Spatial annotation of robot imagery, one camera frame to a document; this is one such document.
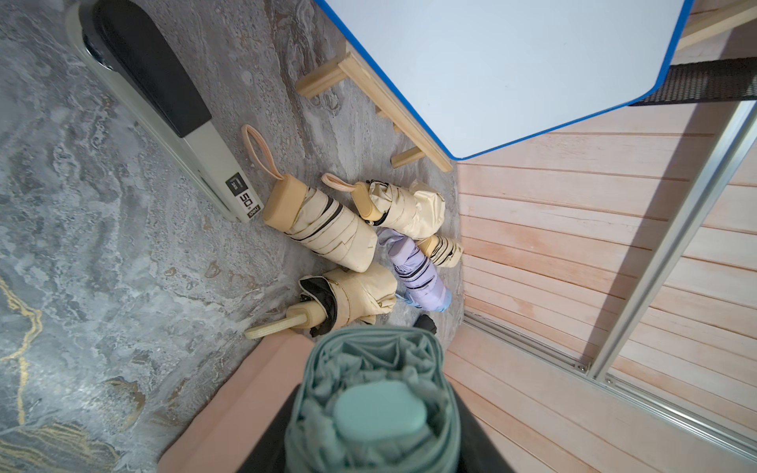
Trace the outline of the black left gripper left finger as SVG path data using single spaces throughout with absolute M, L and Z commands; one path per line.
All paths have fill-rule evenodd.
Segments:
M 238 473 L 284 473 L 288 471 L 285 435 L 300 387 L 297 384 L 291 391 L 268 428 L 237 470 Z

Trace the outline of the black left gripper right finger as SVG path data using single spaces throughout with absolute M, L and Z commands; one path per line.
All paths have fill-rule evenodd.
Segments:
M 514 473 L 457 392 L 455 401 L 461 419 L 457 473 Z

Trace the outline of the pink plastic storage box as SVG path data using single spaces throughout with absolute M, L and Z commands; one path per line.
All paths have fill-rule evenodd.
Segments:
M 315 343 L 291 330 L 268 337 L 163 454 L 160 472 L 236 472 L 304 376 Z

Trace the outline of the mint green umbrella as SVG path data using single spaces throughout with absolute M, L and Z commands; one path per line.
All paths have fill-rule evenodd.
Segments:
M 354 326 L 319 339 L 285 434 L 288 472 L 453 472 L 461 418 L 435 334 Z

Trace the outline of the beige umbrella with wooden handle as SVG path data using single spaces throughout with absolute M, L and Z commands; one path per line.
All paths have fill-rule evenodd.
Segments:
M 348 183 L 333 173 L 325 173 L 321 181 L 332 189 L 349 193 L 360 217 L 373 227 L 425 240 L 445 222 L 445 198 L 421 181 L 413 181 L 410 187 L 374 179 Z

